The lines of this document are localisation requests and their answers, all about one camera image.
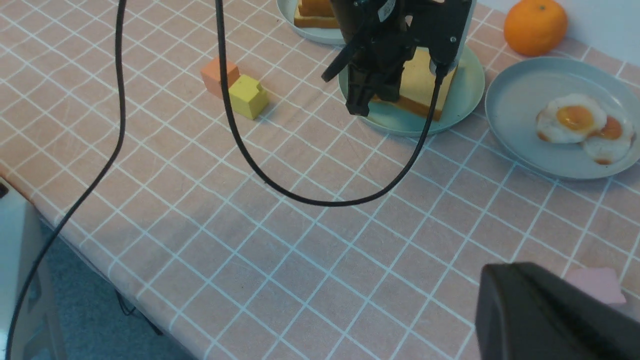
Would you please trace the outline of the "black own right gripper right finger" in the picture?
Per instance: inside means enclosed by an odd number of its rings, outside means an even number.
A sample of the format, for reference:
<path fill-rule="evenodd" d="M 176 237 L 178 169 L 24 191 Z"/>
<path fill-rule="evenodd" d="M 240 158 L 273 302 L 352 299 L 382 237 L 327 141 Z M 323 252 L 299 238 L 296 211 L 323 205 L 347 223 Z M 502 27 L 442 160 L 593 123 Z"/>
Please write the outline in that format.
<path fill-rule="evenodd" d="M 482 267 L 475 315 L 483 360 L 637 360 L 638 321 L 535 263 Z"/>

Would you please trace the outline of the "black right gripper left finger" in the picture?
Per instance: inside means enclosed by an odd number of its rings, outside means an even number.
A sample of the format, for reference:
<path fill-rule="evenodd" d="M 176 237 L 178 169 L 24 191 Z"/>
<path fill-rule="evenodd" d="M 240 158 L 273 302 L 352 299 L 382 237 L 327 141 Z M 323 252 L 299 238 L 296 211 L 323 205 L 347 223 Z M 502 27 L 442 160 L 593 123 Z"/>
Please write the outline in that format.
<path fill-rule="evenodd" d="M 352 116 L 367 117 L 370 114 L 370 101 L 375 95 L 374 77 L 373 71 L 348 64 L 345 106 Z"/>

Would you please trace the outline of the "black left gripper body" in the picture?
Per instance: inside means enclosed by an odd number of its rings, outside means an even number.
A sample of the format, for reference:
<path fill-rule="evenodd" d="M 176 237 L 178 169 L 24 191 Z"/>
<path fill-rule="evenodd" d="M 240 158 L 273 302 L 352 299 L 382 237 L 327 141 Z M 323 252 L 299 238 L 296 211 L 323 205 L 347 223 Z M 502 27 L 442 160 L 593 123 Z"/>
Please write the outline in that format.
<path fill-rule="evenodd" d="M 473 18 L 475 0 L 332 0 L 345 46 L 322 73 L 333 80 L 349 64 L 373 72 L 374 96 L 396 102 L 405 62 L 426 48 L 438 96 L 458 64 Z"/>

